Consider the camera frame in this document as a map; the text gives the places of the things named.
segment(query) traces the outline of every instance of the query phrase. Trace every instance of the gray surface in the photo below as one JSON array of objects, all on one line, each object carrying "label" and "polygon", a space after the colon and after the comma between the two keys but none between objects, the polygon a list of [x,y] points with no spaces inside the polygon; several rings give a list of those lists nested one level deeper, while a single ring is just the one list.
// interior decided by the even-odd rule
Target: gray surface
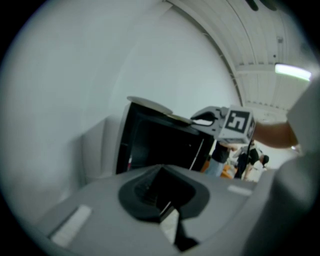
[{"label": "gray surface", "polygon": [[68,250],[90,256],[175,254],[177,249],[169,244],[158,224],[136,220],[120,205],[121,185],[142,173],[127,172],[87,185],[50,211],[37,228],[49,235],[78,205],[84,204],[93,209],[92,215]]},{"label": "gray surface", "polygon": [[[310,232],[310,225],[316,225],[315,218],[319,217],[316,211],[311,213],[317,208],[319,197],[319,157],[319,154],[309,154],[296,158],[276,172],[269,200],[246,242],[244,255],[270,255],[288,234],[291,238],[286,246],[297,242],[307,245],[305,233]],[[298,223],[304,230],[296,229]],[[308,243],[313,243],[311,235],[307,237]]]},{"label": "gray surface", "polygon": [[[185,254],[239,255],[268,197],[273,172],[267,172],[256,184],[212,178],[180,167],[175,169],[202,183],[210,192],[208,205],[200,216],[183,221],[187,235],[202,243]],[[121,185],[144,172],[145,169],[131,171],[87,185],[50,211],[37,228],[47,236],[78,205],[85,204],[92,207],[93,213],[70,244],[70,251],[90,256],[179,254],[158,224],[132,218],[119,203]],[[254,190],[254,193],[250,197],[239,195],[228,191],[229,185]]]},{"label": "gray surface", "polygon": [[48,256],[74,256],[74,253],[67,251],[45,237],[37,228],[23,219],[17,217],[17,221],[28,237]]},{"label": "gray surface", "polygon": [[210,238],[228,224],[249,199],[248,196],[228,191],[230,185],[249,190],[254,190],[257,185],[255,182],[244,182],[239,179],[212,177],[199,172],[185,172],[183,168],[180,171],[209,189],[210,199],[202,213],[196,218],[183,221],[186,234],[199,242]]},{"label": "gray surface", "polygon": [[304,154],[320,151],[320,76],[314,77],[307,90],[289,111],[288,122]]}]

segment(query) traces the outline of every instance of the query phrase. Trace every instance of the person's arm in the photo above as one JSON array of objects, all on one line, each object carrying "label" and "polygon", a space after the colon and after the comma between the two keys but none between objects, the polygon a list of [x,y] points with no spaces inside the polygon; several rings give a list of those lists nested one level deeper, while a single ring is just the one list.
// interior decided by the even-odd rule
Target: person's arm
[{"label": "person's arm", "polygon": [[253,168],[253,166],[251,165],[251,163],[248,163],[248,165],[246,166],[245,171],[244,171],[244,178],[243,178],[244,180],[247,180],[248,175],[249,175],[252,168]]},{"label": "person's arm", "polygon": [[284,149],[298,144],[288,122],[262,124],[257,122],[253,139],[272,148]]},{"label": "person's arm", "polygon": [[237,158],[243,152],[242,148],[240,148],[232,157]]}]

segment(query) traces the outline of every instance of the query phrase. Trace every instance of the orange object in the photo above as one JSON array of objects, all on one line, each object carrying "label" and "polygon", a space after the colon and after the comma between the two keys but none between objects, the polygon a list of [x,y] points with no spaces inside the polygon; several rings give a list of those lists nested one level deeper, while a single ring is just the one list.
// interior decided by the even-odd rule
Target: orange object
[{"label": "orange object", "polygon": [[204,173],[205,172],[205,170],[206,169],[208,169],[208,167],[209,167],[209,165],[210,165],[210,161],[205,161],[205,163],[204,163],[204,165],[203,165],[203,167],[202,167],[202,169],[201,169],[201,173]]},{"label": "orange object", "polygon": [[227,171],[228,171],[229,169],[230,169],[230,166],[229,166],[228,164],[225,164],[224,167],[223,167],[223,171],[222,171],[220,177],[232,179],[232,176],[227,173]]}]

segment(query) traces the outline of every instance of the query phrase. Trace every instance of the white wall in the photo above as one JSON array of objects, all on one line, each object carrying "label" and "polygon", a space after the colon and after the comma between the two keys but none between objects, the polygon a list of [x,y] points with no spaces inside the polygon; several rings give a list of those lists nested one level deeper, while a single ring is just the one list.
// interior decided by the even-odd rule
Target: white wall
[{"label": "white wall", "polygon": [[239,104],[212,45],[170,7],[52,1],[17,37],[0,77],[0,159],[2,187],[20,216],[34,223],[81,187],[81,135],[106,117],[103,171],[114,172],[126,96],[185,117]]},{"label": "white wall", "polygon": [[167,11],[136,44],[119,75],[109,105],[114,127],[104,172],[114,172],[114,150],[127,96],[158,102],[190,118],[207,106],[240,104],[233,82],[211,43],[193,24]]}]

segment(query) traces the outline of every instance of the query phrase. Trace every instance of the white panel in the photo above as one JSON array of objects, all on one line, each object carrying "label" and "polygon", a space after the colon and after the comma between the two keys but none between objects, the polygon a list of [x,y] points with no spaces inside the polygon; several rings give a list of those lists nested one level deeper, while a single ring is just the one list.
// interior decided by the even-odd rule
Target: white panel
[{"label": "white panel", "polygon": [[283,76],[281,84],[280,100],[278,105],[281,109],[288,109],[289,101],[295,95],[295,90],[292,86],[293,80],[290,76]]},{"label": "white panel", "polygon": [[263,4],[261,4],[259,1],[257,1],[257,4],[259,6],[259,13],[256,13],[258,16],[258,19],[260,21],[261,29],[264,34],[264,39],[266,43],[266,54],[267,54],[267,60],[268,63],[274,63],[276,62],[276,58],[274,58],[274,55],[278,55],[278,43],[277,43],[277,33],[275,27],[277,27],[279,24],[276,20],[273,19],[274,11],[270,11],[268,8],[266,8]]},{"label": "white panel", "polygon": [[268,74],[258,74],[258,97],[257,102],[265,104],[266,91],[268,90]]},{"label": "white panel", "polygon": [[312,53],[309,56],[304,56],[301,52],[302,44],[308,46],[307,40],[288,14],[283,12],[280,14],[285,29],[285,63],[308,69],[311,63],[316,62],[316,59]]},{"label": "white panel", "polygon": [[254,80],[255,75],[247,74],[247,75],[243,75],[243,77],[245,78],[245,86],[246,86],[246,89],[249,94],[248,101],[255,102],[257,100],[256,99],[256,96],[257,96],[256,91],[253,89],[256,87],[256,85],[255,85],[256,81]]},{"label": "white panel", "polygon": [[231,3],[249,36],[255,56],[254,63],[268,63],[266,40],[256,12],[252,11],[249,5],[243,1],[232,0]]},{"label": "white panel", "polygon": [[283,25],[283,21],[282,21],[280,13],[281,13],[280,10],[269,12],[269,16],[270,16],[271,20],[273,21],[272,27],[274,28],[274,32],[275,32],[274,39],[276,40],[276,46],[275,46],[276,48],[274,49],[274,51],[275,51],[274,54],[276,55],[276,57],[273,58],[273,56],[272,56],[274,62],[282,62],[280,53],[278,51],[279,43],[278,43],[277,38],[280,37],[280,38],[284,39],[282,44],[286,45],[286,43],[287,43],[285,29],[284,29],[284,25]]},{"label": "white panel", "polygon": [[265,103],[267,103],[268,106],[271,106],[271,104],[273,103],[273,98],[274,98],[274,94],[275,94],[275,90],[276,90],[276,74],[275,73],[270,73],[268,75],[268,83],[267,83],[267,90],[265,93]]},{"label": "white panel", "polygon": [[235,186],[235,185],[230,185],[228,186],[228,191],[236,193],[238,195],[242,195],[245,197],[249,197],[252,195],[253,191],[244,187],[240,187],[240,186]]},{"label": "white panel", "polygon": [[[16,36],[0,85],[0,180],[15,214],[35,223],[81,187],[83,114],[91,85],[102,63],[118,60],[108,53],[147,10],[155,14],[155,4],[170,6],[158,0],[47,1]],[[100,108],[88,115],[107,115],[111,87],[101,83],[103,93],[92,95],[101,99]]]},{"label": "white panel", "polygon": [[228,44],[230,41],[235,42],[239,53],[243,59],[237,59],[237,63],[244,62],[245,64],[252,62],[254,60],[253,49],[251,48],[249,38],[246,34],[246,30],[242,26],[234,9],[230,6],[227,1],[206,1],[209,6],[211,6],[212,12],[221,20],[224,27],[217,26],[221,29],[222,33],[226,35],[226,40]]},{"label": "white panel", "polygon": [[236,66],[237,74],[260,74],[260,73],[274,73],[274,64],[256,64],[256,65],[238,65]]},{"label": "white panel", "polygon": [[80,205],[58,230],[55,231],[50,240],[62,248],[67,248],[91,214],[92,209],[90,207],[83,204]]},{"label": "white panel", "polygon": [[236,41],[237,38],[233,36],[233,27],[230,26],[230,24],[225,24],[214,8],[211,8],[211,6],[205,1],[185,0],[183,3],[196,11],[197,14],[205,19],[205,21],[211,26],[219,39],[222,40],[224,47],[228,49],[228,54],[231,55],[233,64],[243,61],[243,51],[240,49],[240,45],[238,45]]},{"label": "white panel", "polygon": [[274,108],[279,106],[278,100],[279,100],[279,97],[281,94],[281,88],[282,88],[282,83],[283,83],[282,79],[283,79],[282,75],[276,75],[276,86],[275,86],[273,100],[272,100],[272,106]]},{"label": "white panel", "polygon": [[285,117],[288,113],[288,111],[283,110],[283,109],[278,109],[275,107],[271,107],[271,106],[266,106],[266,105],[260,105],[260,104],[255,104],[255,103],[248,103],[247,104],[248,107],[250,108],[254,108],[254,109],[259,109],[259,110],[263,110],[264,112],[266,112],[266,116],[270,116],[270,117],[276,117],[275,119],[279,119]]},{"label": "white panel", "polygon": [[259,95],[259,89],[258,89],[258,75],[257,74],[252,74],[250,75],[250,90],[253,95],[252,102],[254,103],[259,103],[258,102],[258,95]]},{"label": "white panel", "polygon": [[[193,4],[198,2],[187,1],[187,0],[186,1],[168,0],[168,2],[174,4],[175,6],[179,7],[184,12],[189,14],[208,32],[208,34],[213,38],[213,40],[216,42],[218,47],[223,52],[228,64],[230,65],[232,72],[235,74],[236,73],[235,63],[237,63],[237,58],[235,60],[235,58],[232,56],[231,53],[234,52],[234,49],[237,49],[237,46],[235,46],[234,49],[229,48],[228,43],[226,43],[226,41],[223,40],[224,36],[222,35],[222,32],[220,31],[220,29],[218,29],[216,24],[212,21],[211,16],[206,15],[201,9],[199,9],[197,6]],[[238,58],[241,59],[242,58],[241,53],[238,51],[235,51],[235,52],[236,54],[238,54],[239,56]],[[246,102],[244,89],[240,82],[238,82],[237,84],[238,84],[239,93],[242,99],[242,103],[244,104]]]},{"label": "white panel", "polygon": [[251,101],[251,91],[250,85],[248,83],[248,75],[239,75],[237,79],[243,86],[246,101]]}]

